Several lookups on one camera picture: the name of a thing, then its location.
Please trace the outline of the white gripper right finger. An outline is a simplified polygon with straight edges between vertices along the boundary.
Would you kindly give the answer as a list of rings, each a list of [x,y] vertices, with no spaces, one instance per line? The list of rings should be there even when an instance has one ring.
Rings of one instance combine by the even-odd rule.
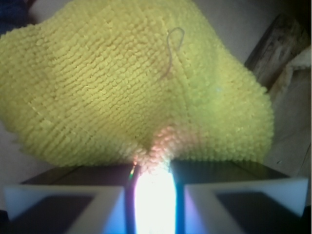
[[[178,234],[306,234],[308,179],[255,162],[171,162]]]

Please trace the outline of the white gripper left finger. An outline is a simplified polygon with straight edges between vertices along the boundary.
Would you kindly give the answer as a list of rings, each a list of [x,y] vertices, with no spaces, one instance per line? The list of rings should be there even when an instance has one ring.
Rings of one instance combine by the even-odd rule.
[[[132,234],[133,165],[55,168],[4,188],[6,234]]]

